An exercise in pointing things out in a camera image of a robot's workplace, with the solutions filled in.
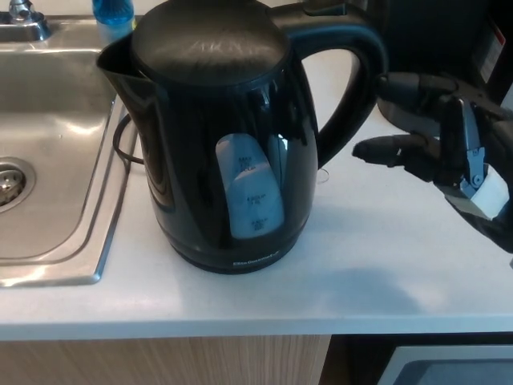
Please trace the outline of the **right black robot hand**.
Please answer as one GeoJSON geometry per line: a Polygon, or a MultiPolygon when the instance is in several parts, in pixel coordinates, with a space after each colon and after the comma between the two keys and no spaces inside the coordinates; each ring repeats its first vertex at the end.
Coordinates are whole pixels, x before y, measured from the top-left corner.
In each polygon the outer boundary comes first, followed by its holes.
{"type": "Polygon", "coordinates": [[[438,122],[438,136],[379,136],[354,145],[354,157],[401,167],[431,183],[474,229],[512,251],[512,112],[460,79],[388,72],[378,96],[438,122]]]}

